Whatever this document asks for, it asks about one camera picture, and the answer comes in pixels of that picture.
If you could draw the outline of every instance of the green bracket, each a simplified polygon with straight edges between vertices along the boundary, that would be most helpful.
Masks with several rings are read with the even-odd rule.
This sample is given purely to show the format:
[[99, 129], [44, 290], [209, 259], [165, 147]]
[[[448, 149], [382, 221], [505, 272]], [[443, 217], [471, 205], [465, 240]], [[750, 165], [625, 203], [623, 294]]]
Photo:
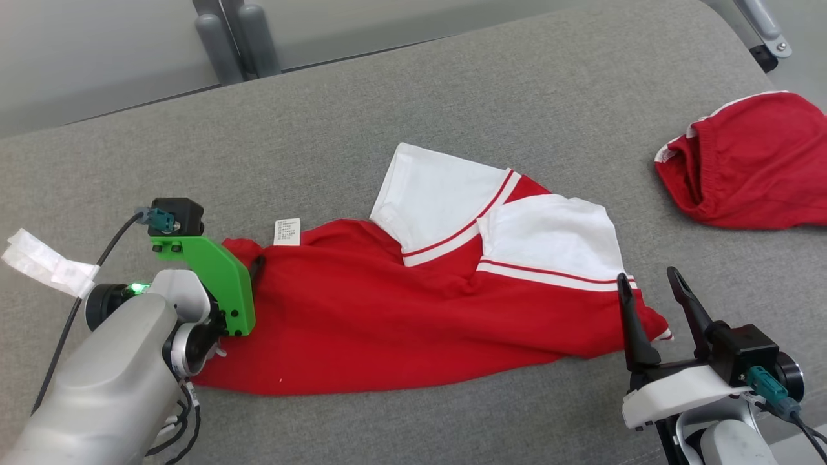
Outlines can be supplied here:
[[203, 236], [152, 236], [161, 260], [185, 261], [218, 302], [227, 330], [246, 336], [256, 326], [250, 272], [230, 251]]

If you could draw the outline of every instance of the red garment with white trim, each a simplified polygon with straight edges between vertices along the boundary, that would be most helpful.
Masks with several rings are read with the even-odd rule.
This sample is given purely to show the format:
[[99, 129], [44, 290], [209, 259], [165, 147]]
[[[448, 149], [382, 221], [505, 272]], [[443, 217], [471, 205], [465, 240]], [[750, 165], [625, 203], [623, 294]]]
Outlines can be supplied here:
[[667, 143], [655, 168], [678, 208], [699, 223], [827, 225], [827, 117], [794, 93], [727, 103]]
[[[259, 395], [384, 391], [465, 381], [622, 349], [605, 210], [499, 170], [400, 144], [371, 221], [303, 232], [259, 255], [256, 327], [224, 338], [195, 378]], [[643, 304], [650, 338], [666, 320]]]

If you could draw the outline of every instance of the red stripe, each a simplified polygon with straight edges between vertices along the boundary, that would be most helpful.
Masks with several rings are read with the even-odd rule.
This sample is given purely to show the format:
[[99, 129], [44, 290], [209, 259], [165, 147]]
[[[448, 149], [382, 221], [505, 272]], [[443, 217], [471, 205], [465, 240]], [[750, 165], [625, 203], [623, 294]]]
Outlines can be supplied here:
[[476, 219], [477, 219], [477, 218], [480, 218], [480, 217], [485, 216], [485, 214], [486, 214], [486, 213], [488, 213], [488, 210], [490, 210], [490, 209], [491, 209], [491, 207], [493, 207], [493, 206], [494, 206], [494, 203], [497, 201], [497, 199], [498, 199], [498, 198], [500, 197], [500, 195], [503, 193], [503, 190], [505, 189], [505, 185], [509, 183], [509, 179], [511, 179], [511, 175], [512, 175], [513, 173], [514, 173], [514, 172], [513, 172], [512, 170], [509, 170], [509, 173], [505, 176], [505, 181], [503, 181], [503, 184], [500, 186], [500, 190], [498, 190], [498, 191], [497, 191], [497, 194], [496, 194], [496, 195], [494, 196], [494, 198], [493, 198], [493, 199], [492, 199], [492, 200], [488, 203], [488, 206], [486, 206], [486, 207], [485, 207], [485, 209], [484, 209], [484, 210], [482, 210], [482, 213], [480, 213], [479, 215], [477, 215], [477, 216], [476, 216], [476, 218], [474, 218], [474, 221], [470, 222], [467, 226], [465, 226], [463, 229], [460, 229], [460, 230], [459, 230], [456, 234], [454, 234], [453, 236], [450, 236], [448, 239], [442, 240], [442, 241], [440, 241], [440, 242], [437, 242], [436, 244], [433, 244], [433, 245], [427, 246], [427, 247], [425, 247], [425, 248], [421, 248], [421, 249], [419, 249], [419, 250], [415, 250], [415, 251], [413, 251], [413, 252], [403, 253], [403, 254], [402, 254], [402, 256], [412, 256], [412, 255], [416, 255], [416, 254], [418, 254], [418, 253], [427, 252], [427, 251], [429, 251], [429, 250], [431, 250], [431, 249], [433, 249], [433, 248], [436, 248], [436, 247], [441, 246], [442, 244], [444, 244], [444, 243], [446, 243], [446, 242], [450, 242], [451, 240], [453, 240], [453, 239], [457, 238], [460, 234], [462, 234], [462, 233], [464, 233], [465, 231], [467, 231], [467, 230], [468, 230], [471, 226], [474, 226], [474, 225], [476, 224]]
[[581, 280], [581, 281], [590, 282], [590, 283], [594, 283], [594, 284], [612, 284], [612, 283], [617, 282], [617, 280], [605, 280], [605, 281], [590, 280], [588, 278], [581, 278], [579, 276], [567, 275], [566, 273], [561, 273], [559, 271], [540, 270], [539, 268], [529, 268], [527, 266], [510, 265], [508, 263], [500, 263], [498, 261], [492, 261], [492, 260], [480, 260], [480, 263], [490, 263], [491, 265], [504, 266], [506, 268], [514, 268], [515, 270], [521, 270], [521, 271], [531, 271], [533, 273], [545, 273], [547, 275], [562, 276], [564, 278], [571, 278], [573, 280]]

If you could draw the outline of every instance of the red fabric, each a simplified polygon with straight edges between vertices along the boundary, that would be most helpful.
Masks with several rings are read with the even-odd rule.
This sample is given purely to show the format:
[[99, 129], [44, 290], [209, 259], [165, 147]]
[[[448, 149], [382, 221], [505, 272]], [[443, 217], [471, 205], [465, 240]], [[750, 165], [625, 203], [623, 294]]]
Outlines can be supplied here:
[[[546, 194], [528, 178], [509, 201]], [[406, 267], [399, 244], [367, 221], [302, 233], [297, 247], [224, 242], [245, 265], [265, 256], [256, 327], [224, 338], [195, 382], [257, 395], [385, 391], [465, 381], [623, 347], [615, 292], [574, 290], [476, 271], [479, 235]], [[643, 304], [647, 334], [666, 320]]]
[[655, 163], [678, 208], [721, 228], [827, 225], [827, 117], [794, 93], [756, 95], [691, 126]]

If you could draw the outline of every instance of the gray fabric surface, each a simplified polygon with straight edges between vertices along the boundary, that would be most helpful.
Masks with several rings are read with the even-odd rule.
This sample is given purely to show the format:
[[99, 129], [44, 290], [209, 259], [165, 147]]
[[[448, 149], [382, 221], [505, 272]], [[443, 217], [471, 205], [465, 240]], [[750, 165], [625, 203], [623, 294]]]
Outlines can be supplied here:
[[[206, 208], [207, 235], [271, 240], [365, 218], [400, 141], [499, 167], [603, 204], [627, 269], [691, 340], [665, 270], [713, 316], [755, 323], [806, 371], [805, 417], [827, 421], [824, 232], [695, 224], [653, 170], [656, 150], [722, 103], [771, 88], [735, 34], [687, 0], [611, 2], [217, 89], [0, 141], [0, 236], [18, 228], [93, 261], [156, 196]], [[162, 268], [131, 230], [99, 282]], [[71, 299], [0, 267], [0, 452], [26, 420]], [[72, 333], [69, 350], [86, 335]], [[186, 463], [663, 463], [627, 431], [623, 358], [565, 360], [416, 391], [256, 398], [201, 390]], [[788, 430], [771, 426], [770, 440]]]

